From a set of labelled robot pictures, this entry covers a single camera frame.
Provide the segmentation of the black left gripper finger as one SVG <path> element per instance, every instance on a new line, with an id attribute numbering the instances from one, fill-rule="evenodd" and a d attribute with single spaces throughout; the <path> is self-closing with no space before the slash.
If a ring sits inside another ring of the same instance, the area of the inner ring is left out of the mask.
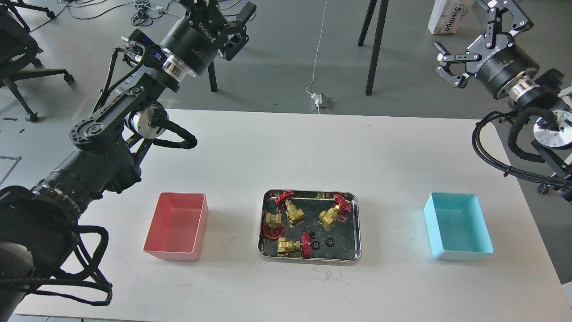
<path id="1" fill-rule="evenodd" d="M 246 24 L 255 14 L 257 6 L 252 2 L 246 2 L 239 14 L 236 16 L 237 24 Z"/>
<path id="2" fill-rule="evenodd" d="M 182 0 L 181 5 L 187 13 L 191 12 L 212 12 L 215 9 L 214 0 Z"/>

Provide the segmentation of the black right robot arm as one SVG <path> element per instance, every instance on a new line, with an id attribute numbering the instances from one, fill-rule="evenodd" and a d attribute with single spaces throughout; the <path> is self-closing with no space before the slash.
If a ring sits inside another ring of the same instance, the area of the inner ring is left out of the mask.
<path id="1" fill-rule="evenodd" d="M 555 68 L 537 76 L 539 65 L 515 42 L 515 37 L 533 27 L 532 21 L 512 0 L 485 0 L 486 30 L 462 54 L 451 54 L 441 43 L 437 72 L 456 88 L 474 77 L 496 100 L 509 97 L 511 112 L 493 111 L 472 133 L 472 146 L 480 159 L 503 172 L 539 184 L 539 191 L 554 190 L 571 201 L 571 162 L 556 151 L 571 149 L 571 107 L 562 98 L 563 74 Z M 507 165 L 489 154 L 481 143 L 481 130 L 494 120 L 506 120 L 511 128 L 507 147 L 525 161 L 546 163 L 551 176 Z"/>

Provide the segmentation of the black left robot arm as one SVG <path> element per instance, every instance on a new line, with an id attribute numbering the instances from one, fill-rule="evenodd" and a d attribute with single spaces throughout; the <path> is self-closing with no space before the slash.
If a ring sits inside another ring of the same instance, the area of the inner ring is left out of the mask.
<path id="1" fill-rule="evenodd" d="M 107 306 L 112 284 L 98 268 L 108 246 L 105 228 L 80 225 L 90 202 L 104 191 L 120 194 L 141 181 L 140 165 L 152 145 L 192 149 L 196 137 L 169 119 L 158 102 L 166 89 L 179 90 L 185 76 L 208 71 L 216 86 L 213 60 L 230 61 L 249 41 L 247 22 L 256 5 L 246 2 L 229 21 L 216 0 L 182 0 L 185 14 L 161 43 L 135 29 L 124 48 L 114 50 L 107 82 L 94 110 L 69 132 L 74 151 L 31 189 L 1 190 L 1 320 L 6 322 L 27 295 L 54 296 L 43 285 L 103 291 L 102 301 L 63 295 Z M 131 71 L 112 84 L 118 53 Z"/>

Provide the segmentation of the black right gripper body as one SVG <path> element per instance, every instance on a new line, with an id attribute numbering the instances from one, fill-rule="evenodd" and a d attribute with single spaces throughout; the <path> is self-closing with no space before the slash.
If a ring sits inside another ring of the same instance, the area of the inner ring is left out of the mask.
<path id="1" fill-rule="evenodd" d="M 514 43 L 510 34 L 497 34 L 494 41 L 480 35 L 467 52 L 468 57 L 478 55 L 480 58 L 465 63 L 463 86 L 474 76 L 494 99 L 509 96 L 513 100 L 539 88 L 533 81 L 539 65 Z"/>

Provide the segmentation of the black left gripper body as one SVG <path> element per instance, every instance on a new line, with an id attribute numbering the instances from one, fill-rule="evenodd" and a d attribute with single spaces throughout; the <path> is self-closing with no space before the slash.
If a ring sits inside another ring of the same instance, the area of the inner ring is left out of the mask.
<path id="1" fill-rule="evenodd" d="M 172 77 L 201 76 L 217 55 L 231 61 L 248 42 L 246 24 L 228 21 L 219 8 L 186 13 L 160 43 L 162 69 Z"/>

